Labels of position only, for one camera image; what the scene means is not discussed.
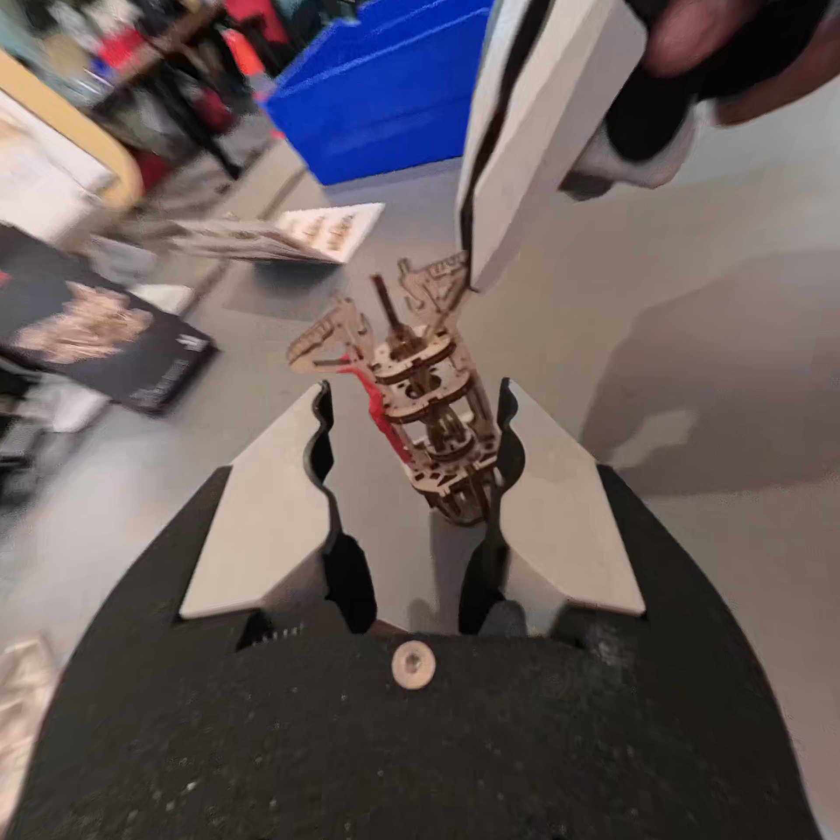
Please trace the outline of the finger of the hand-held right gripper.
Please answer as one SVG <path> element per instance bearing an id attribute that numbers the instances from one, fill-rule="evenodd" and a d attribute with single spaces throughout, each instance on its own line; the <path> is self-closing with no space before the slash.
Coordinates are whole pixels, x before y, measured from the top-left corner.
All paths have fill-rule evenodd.
<path id="1" fill-rule="evenodd" d="M 469 108 L 465 148 L 458 180 L 459 201 L 466 200 L 480 144 L 497 107 L 501 80 L 509 54 L 531 5 L 531 1 L 496 1 L 490 10 Z"/>
<path id="2" fill-rule="evenodd" d="M 533 1 L 463 201 L 469 287 L 486 292 L 597 132 L 647 30 L 622 1 Z"/>

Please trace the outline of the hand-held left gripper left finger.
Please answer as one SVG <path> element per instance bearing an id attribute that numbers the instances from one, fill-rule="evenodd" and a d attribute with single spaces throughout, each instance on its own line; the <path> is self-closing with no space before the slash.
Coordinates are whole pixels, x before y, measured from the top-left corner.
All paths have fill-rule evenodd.
<path id="1" fill-rule="evenodd" d="M 326 478 L 333 400 L 304 392 L 230 464 L 179 617 L 254 612 L 275 630 L 327 606 L 353 634 L 377 617 L 369 565 Z"/>

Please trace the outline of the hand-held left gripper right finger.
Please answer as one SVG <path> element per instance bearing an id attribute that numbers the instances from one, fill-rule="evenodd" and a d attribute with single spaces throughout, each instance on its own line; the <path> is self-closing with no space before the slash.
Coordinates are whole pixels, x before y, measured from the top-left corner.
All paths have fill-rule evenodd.
<path id="1" fill-rule="evenodd" d="M 595 458 L 508 377 L 497 424 L 497 484 L 461 585 L 458 632 L 480 634 L 503 603 L 526 635 L 555 635 L 574 612 L 643 616 Z"/>

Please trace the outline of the wooden mechanical model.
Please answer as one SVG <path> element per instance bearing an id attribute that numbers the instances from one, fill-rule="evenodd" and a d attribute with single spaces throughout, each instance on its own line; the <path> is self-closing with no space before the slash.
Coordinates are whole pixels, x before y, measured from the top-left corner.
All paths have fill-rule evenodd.
<path id="1" fill-rule="evenodd" d="M 352 365 L 376 383 L 385 416 L 412 458 L 402 467 L 429 507 L 456 526 L 487 520 L 497 484 L 501 432 L 486 389 L 459 332 L 403 320 L 380 275 L 371 278 L 387 322 L 383 339 L 348 298 L 290 344 L 287 363 L 302 374 Z"/>

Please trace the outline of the small wooden model part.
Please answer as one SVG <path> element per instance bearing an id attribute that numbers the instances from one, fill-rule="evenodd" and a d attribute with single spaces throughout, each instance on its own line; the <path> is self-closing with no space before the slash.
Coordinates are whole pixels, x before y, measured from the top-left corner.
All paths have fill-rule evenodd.
<path id="1" fill-rule="evenodd" d="M 460 250 L 419 268 L 402 258 L 397 268 L 413 319 L 434 332 L 452 331 L 470 291 L 468 253 Z"/>

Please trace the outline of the black model kit box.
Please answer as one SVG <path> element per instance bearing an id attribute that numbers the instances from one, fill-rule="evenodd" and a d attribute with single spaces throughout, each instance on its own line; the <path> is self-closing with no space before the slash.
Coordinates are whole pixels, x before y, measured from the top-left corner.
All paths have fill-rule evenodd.
<path id="1" fill-rule="evenodd" d="M 217 353 L 179 316 L 5 224 L 1 274 L 2 356 L 136 413 L 168 413 Z"/>

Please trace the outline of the person's right hand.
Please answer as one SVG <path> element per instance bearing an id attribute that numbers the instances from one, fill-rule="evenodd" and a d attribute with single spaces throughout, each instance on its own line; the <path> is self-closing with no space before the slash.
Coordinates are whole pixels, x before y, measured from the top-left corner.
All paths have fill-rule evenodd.
<path id="1" fill-rule="evenodd" d="M 648 37 L 646 69 L 655 77 L 677 77 L 725 46 L 752 22 L 766 2 L 673 2 Z M 804 99 L 838 78 L 838 11 L 826 11 L 797 59 L 779 75 L 745 92 L 718 98 L 719 127 L 735 127 Z"/>

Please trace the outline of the blue plastic bin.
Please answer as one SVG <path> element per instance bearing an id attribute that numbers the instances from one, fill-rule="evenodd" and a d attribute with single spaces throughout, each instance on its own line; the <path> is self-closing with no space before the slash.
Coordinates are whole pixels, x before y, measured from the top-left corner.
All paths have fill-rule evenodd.
<path id="1" fill-rule="evenodd" d="M 324 186 L 457 158 L 492 5 L 367 3 L 294 59 L 264 111 Z"/>

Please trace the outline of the red rubber band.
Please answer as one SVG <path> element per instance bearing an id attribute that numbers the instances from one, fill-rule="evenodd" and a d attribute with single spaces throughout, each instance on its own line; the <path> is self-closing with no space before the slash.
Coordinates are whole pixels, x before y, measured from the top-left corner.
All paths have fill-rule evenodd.
<path id="1" fill-rule="evenodd" d="M 372 422 L 384 435 L 393 452 L 395 452 L 396 456 L 402 461 L 402 463 L 407 466 L 411 465 L 413 461 L 409 452 L 407 451 L 399 434 L 385 416 L 384 396 L 377 387 L 376 383 L 368 374 L 352 365 L 344 364 L 340 366 L 338 373 L 341 375 L 354 375 L 360 381 L 365 393 L 368 396 L 368 411 Z"/>

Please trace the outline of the instruction booklet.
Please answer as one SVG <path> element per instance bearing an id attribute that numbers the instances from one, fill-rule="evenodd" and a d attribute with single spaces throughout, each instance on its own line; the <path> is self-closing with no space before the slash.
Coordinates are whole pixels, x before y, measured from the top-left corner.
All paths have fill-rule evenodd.
<path id="1" fill-rule="evenodd" d="M 345 265 L 378 223 L 385 205 L 365 203 L 286 211 L 270 220 L 176 223 L 173 249 L 209 259 Z"/>

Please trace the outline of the curved wooden board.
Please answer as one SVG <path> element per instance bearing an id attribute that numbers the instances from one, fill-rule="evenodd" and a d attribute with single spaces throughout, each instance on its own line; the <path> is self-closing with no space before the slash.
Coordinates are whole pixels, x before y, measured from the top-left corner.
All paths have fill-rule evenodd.
<path id="1" fill-rule="evenodd" d="M 1 51 L 3 107 L 40 134 L 46 130 L 89 155 L 111 174 L 99 191 L 104 205 L 126 214 L 144 194 L 140 169 L 132 155 L 108 132 L 48 87 L 6 51 Z"/>

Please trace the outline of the dark metal furniture frame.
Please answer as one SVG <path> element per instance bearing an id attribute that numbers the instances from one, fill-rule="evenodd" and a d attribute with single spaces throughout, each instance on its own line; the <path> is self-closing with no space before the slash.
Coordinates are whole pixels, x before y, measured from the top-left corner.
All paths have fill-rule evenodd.
<path id="1" fill-rule="evenodd" d="M 213 89 L 212 82 L 191 58 L 191 49 L 207 41 L 234 91 L 242 92 L 248 87 L 222 35 L 221 27 L 233 25 L 225 2 L 199 2 L 194 10 L 188 9 L 186 2 L 132 1 L 131 5 L 140 13 L 135 30 L 142 44 L 121 67 L 112 71 L 111 90 L 93 109 L 105 113 L 126 91 L 145 88 L 161 101 L 178 128 L 237 180 L 242 167 L 217 143 L 219 131 L 186 96 L 180 82 L 182 77 L 189 77 L 202 90 Z"/>

